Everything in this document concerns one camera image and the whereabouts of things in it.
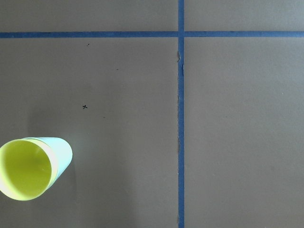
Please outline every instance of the blue painter's tape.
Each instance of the blue painter's tape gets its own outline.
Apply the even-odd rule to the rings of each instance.
[[[304,31],[186,31],[185,37],[304,37]]]
[[[179,0],[179,46],[180,60],[178,64],[178,187],[179,187],[179,228],[185,227],[185,159],[184,159],[184,0]]]
[[[134,38],[178,37],[176,31],[133,32],[0,32],[0,38]]]

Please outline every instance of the cardboard surface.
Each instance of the cardboard surface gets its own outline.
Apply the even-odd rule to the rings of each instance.
[[[0,39],[0,144],[54,136],[73,149],[41,197],[0,194],[2,227],[177,226],[176,46],[176,38]]]
[[[185,0],[186,31],[303,31],[298,0]]]
[[[174,31],[175,0],[10,0],[0,3],[0,31]]]
[[[303,46],[185,39],[185,227],[303,226]]]

